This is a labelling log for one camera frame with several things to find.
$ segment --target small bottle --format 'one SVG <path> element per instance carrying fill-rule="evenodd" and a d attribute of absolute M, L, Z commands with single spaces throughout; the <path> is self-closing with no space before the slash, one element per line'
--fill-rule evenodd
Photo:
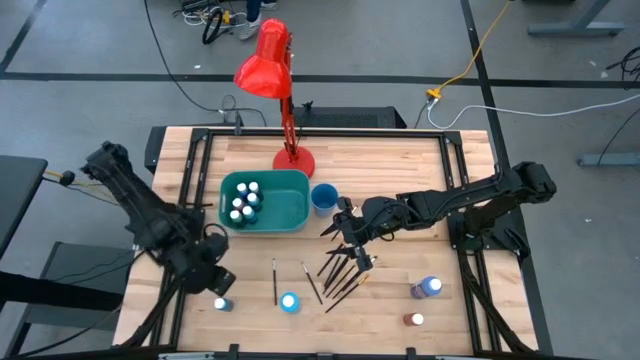
<path fill-rule="evenodd" d="M 244 201 L 242 201 L 242 199 L 235 198 L 231 202 L 231 206 L 233 206 L 233 208 L 238 210 L 238 211 L 242 211 L 242 208 L 244 208 L 246 206 L 246 204 L 244 203 Z"/>
<path fill-rule="evenodd" d="M 231 218 L 231 222 L 233 222 L 236 227 L 242 227 L 244 225 L 244 219 L 242 218 L 242 214 L 238 210 L 232 210 L 229 214 Z"/>
<path fill-rule="evenodd" d="M 225 298 L 217 298 L 213 306 L 215 306 L 216 310 L 229 312 L 233 310 L 233 301 Z"/>
<path fill-rule="evenodd" d="M 435 276 L 428 276 L 421 282 L 411 287 L 411 296 L 414 299 L 424 299 L 436 296 L 442 291 L 442 282 Z"/>
<path fill-rule="evenodd" d="M 251 206 L 245 206 L 244 208 L 242 208 L 242 215 L 244 216 L 245 221 L 249 224 L 254 224 L 256 221 L 258 221 L 256 212 L 253 211 Z"/>
<path fill-rule="evenodd" d="M 258 199 L 260 199 L 260 201 L 264 200 L 264 196 L 262 195 L 262 191 L 260 191 L 260 186 L 258 186 L 257 182 L 252 181 L 249 183 L 249 191 L 258 195 Z"/>
<path fill-rule="evenodd" d="M 407 326 L 420 326 L 424 323 L 424 316 L 418 313 L 406 314 L 402 317 L 402 322 Z"/>
<path fill-rule="evenodd" d="M 289 314 L 300 311 L 300 298 L 292 292 L 287 292 L 280 298 L 280 308 Z"/>
<path fill-rule="evenodd" d="M 238 186 L 236 186 L 236 189 L 238 189 L 238 196 L 243 199 L 246 198 L 247 195 L 249 195 L 249 188 L 245 183 L 238 184 Z"/>
<path fill-rule="evenodd" d="M 255 211 L 260 211 L 260 209 L 262 208 L 262 203 L 260 203 L 260 199 L 255 193 L 250 193 L 249 195 L 247 195 L 247 204 L 251 205 L 251 207 Z"/>

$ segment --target wooden tabletop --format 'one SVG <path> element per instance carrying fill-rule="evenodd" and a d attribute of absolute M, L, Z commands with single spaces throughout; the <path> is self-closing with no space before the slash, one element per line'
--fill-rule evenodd
<path fill-rule="evenodd" d="M 153 181 L 153 190 L 165 201 L 178 200 L 190 134 L 189 127 L 167 128 Z M 470 181 L 493 174 L 487 133 L 462 131 L 461 136 Z M 271 136 L 214 138 L 204 195 L 205 203 L 214 204 L 207 208 L 208 222 L 217 220 L 222 179 L 233 171 L 270 169 L 282 143 L 282 138 Z M 316 159 L 311 185 L 331 183 L 356 205 L 373 196 L 395 198 L 397 193 L 445 189 L 436 140 L 309 136 L 302 137 L 300 145 Z M 450 154 L 455 169 L 453 151 Z M 196 164 L 201 157 L 200 148 Z M 194 176 L 189 198 L 196 182 Z M 234 234 L 220 265 L 237 276 L 226 295 L 235 308 L 228 313 L 216 311 L 216 295 L 209 291 L 188 295 L 178 348 L 227 351 L 229 344 L 237 343 L 241 351 L 256 352 L 404 354 L 407 347 L 415 347 L 418 354 L 472 354 L 458 260 L 450 248 L 444 221 L 427 230 L 399 231 L 390 243 L 368 243 L 367 252 L 378 256 L 370 278 L 325 314 L 332 302 L 319 304 L 300 262 L 305 262 L 321 289 L 326 273 L 321 278 L 315 274 L 328 258 L 325 252 L 338 244 L 338 240 L 330 242 L 330 237 L 319 237 L 329 224 L 330 218 L 312 215 L 305 228 L 293 234 Z M 537 348 L 517 259 L 498 250 L 485 251 L 485 257 L 496 307 L 523 342 Z M 301 297 L 302 308 L 296 315 L 274 306 L 272 258 L 278 262 L 279 293 L 294 291 Z M 442 293 L 424 300 L 411 299 L 410 286 L 429 275 L 442 280 Z M 114 344 L 131 336 L 146 317 L 157 300 L 161 277 L 162 269 L 145 256 L 134 264 Z M 485 316 L 479 304 L 476 308 L 483 345 L 488 348 Z M 405 326 L 401 317 L 410 312 L 423 314 L 424 325 Z M 164 343 L 172 306 L 167 313 Z"/>

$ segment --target teal bin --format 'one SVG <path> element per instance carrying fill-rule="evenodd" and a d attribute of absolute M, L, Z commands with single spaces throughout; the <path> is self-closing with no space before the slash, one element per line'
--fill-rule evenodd
<path fill-rule="evenodd" d="M 264 195 L 255 224 L 238 228 L 231 222 L 231 202 L 238 196 L 236 186 L 256 181 Z M 294 232 L 302 229 L 310 211 L 309 178 L 298 170 L 238 171 L 227 175 L 220 185 L 220 222 L 239 233 Z"/>

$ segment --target concrete floor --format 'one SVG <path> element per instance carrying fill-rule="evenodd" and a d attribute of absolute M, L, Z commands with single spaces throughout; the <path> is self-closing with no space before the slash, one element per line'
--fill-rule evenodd
<path fill-rule="evenodd" d="M 232 74 L 255 42 L 223 36 L 212 46 L 200 43 L 201 28 L 173 18 L 173 0 L 150 0 L 160 42 L 174 73 Z M 567 19 L 583 2 L 559 6 L 514 2 L 484 52 L 490 78 L 610 81 L 604 67 L 638 46 L 640 28 L 616 38 L 531 38 L 526 25 Z M 0 51 L 13 42 L 35 0 L 0 2 Z M 242 9 L 242 3 L 233 3 Z M 503 2 L 471 0 L 479 34 L 484 34 Z M 638 23 L 640 4 L 610 3 L 598 20 Z M 322 75 L 414 75 L 448 77 L 471 57 L 464 18 L 457 1 L 281 0 L 270 13 L 294 33 L 294 72 Z M 142 1 L 48 0 L 11 62 L 9 72 L 164 74 Z M 476 78 L 475 69 L 469 77 Z M 186 83 L 198 102 L 218 106 L 233 94 L 238 106 L 261 109 L 270 125 L 279 123 L 273 102 L 248 96 L 232 83 Z M 396 106 L 409 126 L 416 121 L 429 85 L 295 85 L 295 102 L 318 106 Z M 614 101 L 637 90 L 493 88 L 497 106 L 553 112 Z M 523 212 L 534 256 L 543 306 L 558 355 L 629 359 L 640 352 L 638 217 L 640 174 L 636 168 L 581 169 L 575 160 L 599 152 L 640 101 L 554 119 L 501 114 L 512 164 L 543 163 L 558 185 L 544 205 Z M 468 104 L 482 104 L 477 86 L 451 86 L 434 113 L 446 123 Z M 43 157 L 51 169 L 77 169 L 109 139 L 124 144 L 145 181 L 143 150 L 153 125 L 219 122 L 169 82 L 0 80 L 0 153 Z M 260 119 L 246 115 L 250 125 Z M 422 120 L 420 127 L 427 128 Z M 455 126 L 488 129 L 483 111 L 471 111 Z M 638 151 L 640 119 L 632 121 L 610 151 Z M 129 247 L 125 214 L 75 192 L 43 184 L 38 190 L 0 269 L 38 276 L 55 241 Z M 9 304 L 0 329 L 10 334 L 23 306 Z M 23 351 L 64 338 L 76 329 L 34 328 Z M 0 340 L 0 353 L 4 352 Z M 90 332 L 58 351 L 105 348 L 110 334 Z"/>

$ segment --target shoe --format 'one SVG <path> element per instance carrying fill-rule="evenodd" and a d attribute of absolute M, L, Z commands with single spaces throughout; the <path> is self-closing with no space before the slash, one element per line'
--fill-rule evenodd
<path fill-rule="evenodd" d="M 258 16 L 254 22 L 246 22 L 240 26 L 238 31 L 238 39 L 245 41 L 251 39 L 255 34 L 260 31 L 260 25 L 262 25 L 262 15 Z"/>
<path fill-rule="evenodd" d="M 278 10 L 278 3 L 277 2 L 272 2 L 272 3 L 268 3 L 268 4 L 261 3 L 260 7 L 263 10 L 267 10 L 267 11 Z"/>

